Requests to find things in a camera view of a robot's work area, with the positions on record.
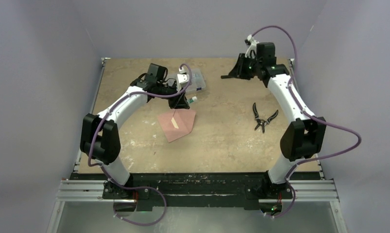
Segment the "green white glue stick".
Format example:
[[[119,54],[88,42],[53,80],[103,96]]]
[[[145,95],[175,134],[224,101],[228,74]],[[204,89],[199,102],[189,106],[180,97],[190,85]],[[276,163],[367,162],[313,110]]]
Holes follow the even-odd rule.
[[[196,96],[193,96],[190,99],[188,99],[187,101],[189,104],[192,104],[192,103],[196,102],[197,100],[198,100],[198,98]]]

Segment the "pink envelope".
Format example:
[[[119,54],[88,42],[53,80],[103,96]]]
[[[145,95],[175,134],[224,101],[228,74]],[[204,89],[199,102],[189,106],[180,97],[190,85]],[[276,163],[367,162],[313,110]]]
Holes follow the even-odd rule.
[[[174,109],[160,114],[157,119],[170,143],[192,132],[196,111]]]

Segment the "lined paper letter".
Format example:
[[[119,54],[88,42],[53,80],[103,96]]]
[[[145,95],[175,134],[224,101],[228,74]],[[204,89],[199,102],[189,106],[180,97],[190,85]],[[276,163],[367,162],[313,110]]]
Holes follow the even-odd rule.
[[[179,129],[179,126],[174,117],[171,118],[171,123],[175,129]]]

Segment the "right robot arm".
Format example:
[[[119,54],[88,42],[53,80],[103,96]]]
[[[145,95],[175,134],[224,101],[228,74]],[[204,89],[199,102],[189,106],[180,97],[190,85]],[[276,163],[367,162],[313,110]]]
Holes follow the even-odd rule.
[[[257,77],[275,96],[289,125],[280,140],[281,156],[267,172],[262,193],[269,198],[281,190],[299,162],[320,152],[326,125],[323,117],[316,117],[299,96],[293,78],[284,64],[277,63],[272,42],[245,40],[247,50],[238,56],[228,75],[221,78],[250,80]]]

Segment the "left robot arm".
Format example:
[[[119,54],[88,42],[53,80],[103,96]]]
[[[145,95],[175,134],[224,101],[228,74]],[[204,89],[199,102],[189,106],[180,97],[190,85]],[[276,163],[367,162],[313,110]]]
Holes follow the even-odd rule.
[[[98,166],[108,180],[115,184],[115,193],[129,198],[134,191],[132,175],[123,165],[119,153],[119,129],[127,119],[151,99],[168,101],[170,109],[189,109],[186,89],[192,82],[192,70],[183,63],[178,77],[169,84],[168,69],[151,63],[145,73],[134,79],[125,93],[105,110],[83,118],[80,151],[88,156],[89,167]]]

